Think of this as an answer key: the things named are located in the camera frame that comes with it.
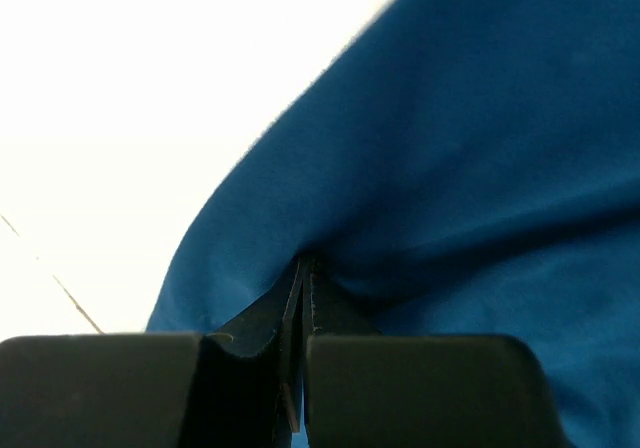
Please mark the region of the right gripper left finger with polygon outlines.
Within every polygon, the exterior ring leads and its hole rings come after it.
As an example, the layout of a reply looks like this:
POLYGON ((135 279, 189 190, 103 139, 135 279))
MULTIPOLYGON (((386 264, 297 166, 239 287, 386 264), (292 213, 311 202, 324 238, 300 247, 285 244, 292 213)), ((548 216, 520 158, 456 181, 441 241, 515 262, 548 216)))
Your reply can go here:
POLYGON ((301 261, 210 334, 1 345, 5 447, 287 447, 301 427, 301 261))

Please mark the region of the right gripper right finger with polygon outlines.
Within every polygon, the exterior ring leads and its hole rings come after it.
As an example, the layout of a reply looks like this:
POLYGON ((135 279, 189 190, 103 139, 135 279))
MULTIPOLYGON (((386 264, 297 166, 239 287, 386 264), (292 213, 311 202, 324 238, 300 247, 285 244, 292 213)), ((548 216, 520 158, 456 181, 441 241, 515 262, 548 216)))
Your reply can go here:
POLYGON ((565 447, 541 365, 502 335, 378 331, 301 261, 304 418, 313 447, 565 447))

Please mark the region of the blue mickey mouse t-shirt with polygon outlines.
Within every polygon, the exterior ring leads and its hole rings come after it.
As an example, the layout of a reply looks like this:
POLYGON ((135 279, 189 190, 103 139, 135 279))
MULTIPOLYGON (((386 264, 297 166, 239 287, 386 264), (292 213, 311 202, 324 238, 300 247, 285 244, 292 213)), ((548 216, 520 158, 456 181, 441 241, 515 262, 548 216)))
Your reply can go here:
POLYGON ((264 133, 147 327, 211 332, 313 252, 387 333, 505 333, 574 447, 639 443, 639 0, 395 0, 264 133))

